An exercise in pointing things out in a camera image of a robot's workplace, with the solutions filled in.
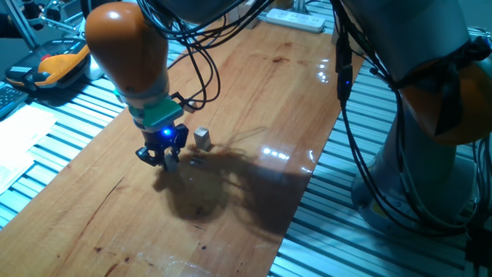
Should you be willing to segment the person left hand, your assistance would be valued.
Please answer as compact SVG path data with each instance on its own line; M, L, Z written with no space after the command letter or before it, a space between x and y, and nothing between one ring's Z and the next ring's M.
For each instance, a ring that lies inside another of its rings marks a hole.
M27 0L22 2L22 13L28 21L28 24L36 31L44 28L41 20L42 6L36 3L34 0Z

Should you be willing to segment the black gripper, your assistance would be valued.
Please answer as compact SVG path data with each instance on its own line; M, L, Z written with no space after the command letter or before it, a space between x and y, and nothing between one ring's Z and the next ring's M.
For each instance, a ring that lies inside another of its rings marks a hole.
M167 125L156 132L142 132L145 145L135 154L137 157L153 167L165 167L165 149L170 148L170 154L175 163L179 163L179 154L185 147L189 129L184 124Z

